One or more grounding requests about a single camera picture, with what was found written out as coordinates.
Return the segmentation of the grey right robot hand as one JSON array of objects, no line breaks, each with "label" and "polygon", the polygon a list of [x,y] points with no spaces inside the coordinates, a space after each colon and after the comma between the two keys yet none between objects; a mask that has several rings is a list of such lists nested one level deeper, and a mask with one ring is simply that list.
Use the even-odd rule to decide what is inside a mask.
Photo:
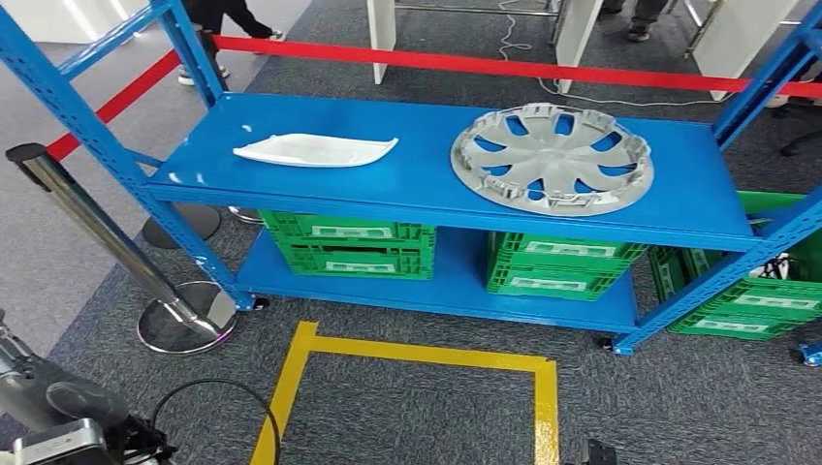
[{"label": "grey right robot hand", "polygon": [[583,465],[617,465],[616,449],[595,439],[588,439],[582,454]]}]

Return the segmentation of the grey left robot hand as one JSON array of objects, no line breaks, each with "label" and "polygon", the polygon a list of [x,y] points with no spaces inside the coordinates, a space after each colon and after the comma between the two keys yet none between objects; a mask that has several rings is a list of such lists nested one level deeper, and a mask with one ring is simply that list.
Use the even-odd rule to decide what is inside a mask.
[{"label": "grey left robot hand", "polygon": [[129,417],[121,395],[38,356],[6,324],[1,324],[1,411],[33,431],[75,419],[110,428]]}]

